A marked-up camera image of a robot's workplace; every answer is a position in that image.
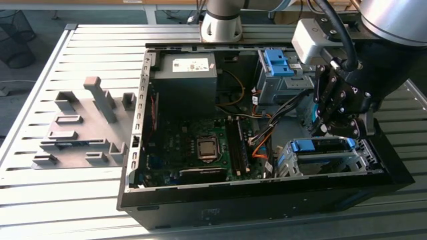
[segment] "blue plastic clip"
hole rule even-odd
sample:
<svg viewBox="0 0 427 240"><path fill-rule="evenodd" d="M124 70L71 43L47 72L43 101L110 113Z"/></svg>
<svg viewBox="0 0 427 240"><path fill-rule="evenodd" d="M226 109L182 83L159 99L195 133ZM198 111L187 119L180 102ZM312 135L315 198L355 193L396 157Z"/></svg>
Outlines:
<svg viewBox="0 0 427 240"><path fill-rule="evenodd" d="M284 159L286 159L286 155L282 154L282 157L280 157L279 162L278 162L278 166L280 166L280 164L282 164L282 162L283 162Z"/></svg>
<svg viewBox="0 0 427 240"><path fill-rule="evenodd" d="M299 151L307 152L307 151L316 150L315 145L314 145L314 141L311 141L310 139L296 140L295 142L298 144Z"/></svg>
<svg viewBox="0 0 427 240"><path fill-rule="evenodd" d="M279 49L267 49L266 61L271 68L271 75L275 77L294 76L294 70L288 66L288 58L284 56L283 51Z"/></svg>
<svg viewBox="0 0 427 240"><path fill-rule="evenodd" d="M356 143L355 140L352 138L347 138L347 143L351 149L354 149L356 147Z"/></svg>
<svg viewBox="0 0 427 240"><path fill-rule="evenodd" d="M295 142L291 142L292 152L296 153L300 149Z"/></svg>

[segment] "black cable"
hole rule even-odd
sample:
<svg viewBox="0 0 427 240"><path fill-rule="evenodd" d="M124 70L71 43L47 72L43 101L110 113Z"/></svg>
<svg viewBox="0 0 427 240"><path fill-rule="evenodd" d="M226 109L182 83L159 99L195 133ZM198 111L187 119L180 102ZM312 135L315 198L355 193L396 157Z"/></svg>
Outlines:
<svg viewBox="0 0 427 240"><path fill-rule="evenodd" d="M311 0L307 0L306 2L307 2L307 5L308 5L310 10L311 10L315 14L322 14L322 15L324 14L323 11L319 11L319 10L315 8ZM359 11L336 11L338 14L358 14L358 12L359 12Z"/></svg>
<svg viewBox="0 0 427 240"><path fill-rule="evenodd" d="M234 100L232 100L232 95L231 95L231 94L228 95L228 102L230 102L230 103L234 102ZM238 113L244 114L244 112L242 111L242 109L240 109L240 107L238 106L236 103L235 103L234 105L231 105L231 106L234 106L234 108L238 110Z"/></svg>
<svg viewBox="0 0 427 240"><path fill-rule="evenodd" d="M290 23L287 24L294 24L294 23L298 23L299 20L302 19L302 15L303 15L303 0L299 0L299 14L298 14L298 19L295 21L291 21Z"/></svg>
<svg viewBox="0 0 427 240"><path fill-rule="evenodd" d="M251 139L251 142L255 142L260 137L266 136L270 133L270 131L275 129L276 124L279 123L279 119L298 107L303 98L312 92L314 92L312 89L306 89L279 107L278 111L271 116L271 119L267 123L267 127L263 129L263 131L260 131L259 134L254 136L254 138Z"/></svg>
<svg viewBox="0 0 427 240"><path fill-rule="evenodd" d="M327 0L315 0L315 3L319 5L320 9L323 10L326 17L328 18L334 26L334 29L336 30L340 36L342 44L347 53L347 60L342 63L342 68L344 71L352 72L354 70L356 70L359 65L358 55L356 55L355 45L350 37L350 34L347 32L343 21Z"/></svg>
<svg viewBox="0 0 427 240"><path fill-rule="evenodd" d="M306 89L306 90L302 91L299 94L296 94L296 95L279 107L279 109L275 111L275 113L274 113L274 115L271 116L271 119L270 119L270 121L268 121L268 124L271 124L271 123L276 120L276 117L278 117L279 114L283 115L283 114L286 114L287 112L290 112L291 110L294 110L296 106L295 106L292 109L287 110L287 111L286 111L284 108L288 108L290 106L296 105L296 104L300 102L300 100L303 100L303 98L304 98L308 94L311 94L312 92L314 92L312 89Z"/></svg>
<svg viewBox="0 0 427 240"><path fill-rule="evenodd" d="M176 19L176 17L172 16L167 11L162 10L162 12L163 12L171 19Z"/></svg>
<svg viewBox="0 0 427 240"><path fill-rule="evenodd" d="M203 10L206 4L207 4L207 0L200 0L200 8L199 8L199 11L196 12L196 16L195 16L195 19L198 20L198 22L199 22L202 10Z"/></svg>

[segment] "ram slot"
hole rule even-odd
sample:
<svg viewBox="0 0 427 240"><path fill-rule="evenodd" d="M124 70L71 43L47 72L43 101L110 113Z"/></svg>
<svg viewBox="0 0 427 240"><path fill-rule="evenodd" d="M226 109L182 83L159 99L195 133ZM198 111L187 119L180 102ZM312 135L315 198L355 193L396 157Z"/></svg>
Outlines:
<svg viewBox="0 0 427 240"><path fill-rule="evenodd" d="M226 133L231 167L235 174L240 176L250 171L247 144L243 138L243 131L239 118L228 118L226 121Z"/></svg>

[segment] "motherboard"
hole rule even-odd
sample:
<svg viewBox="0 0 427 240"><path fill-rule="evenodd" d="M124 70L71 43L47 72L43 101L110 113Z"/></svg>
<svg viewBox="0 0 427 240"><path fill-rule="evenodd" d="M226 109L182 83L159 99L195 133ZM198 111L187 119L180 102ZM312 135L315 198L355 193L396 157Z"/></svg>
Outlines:
<svg viewBox="0 0 427 240"><path fill-rule="evenodd" d="M164 120L147 147L144 182L151 187L260 179L263 160L251 158L248 118Z"/></svg>

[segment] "wastebasket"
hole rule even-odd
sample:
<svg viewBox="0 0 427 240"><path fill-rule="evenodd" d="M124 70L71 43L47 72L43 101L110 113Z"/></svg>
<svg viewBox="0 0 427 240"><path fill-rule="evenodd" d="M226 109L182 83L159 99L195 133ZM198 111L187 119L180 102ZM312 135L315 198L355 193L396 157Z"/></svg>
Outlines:
<svg viewBox="0 0 427 240"><path fill-rule="evenodd" d="M0 60L11 69L29 66L36 58L21 34L0 27Z"/></svg>
<svg viewBox="0 0 427 240"><path fill-rule="evenodd" d="M29 42L36 33L21 10L0 10L0 28L12 36L19 32L21 39Z"/></svg>

